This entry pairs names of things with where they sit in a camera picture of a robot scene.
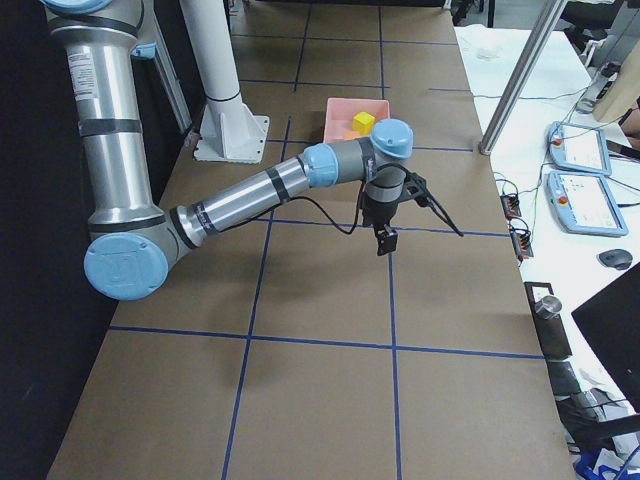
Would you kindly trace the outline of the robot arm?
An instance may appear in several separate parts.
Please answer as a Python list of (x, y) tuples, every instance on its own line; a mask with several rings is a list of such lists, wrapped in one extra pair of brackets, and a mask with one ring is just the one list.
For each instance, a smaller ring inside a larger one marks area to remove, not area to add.
[(398, 119), (370, 134), (319, 143), (188, 206), (159, 208), (151, 194), (131, 57), (152, 28), (149, 1), (48, 1), (51, 35), (66, 50), (95, 210), (84, 272), (116, 300), (138, 300), (206, 238), (297, 199), (309, 189), (359, 182), (357, 218), (372, 226), (380, 254), (397, 243), (390, 222), (408, 199), (414, 134)]

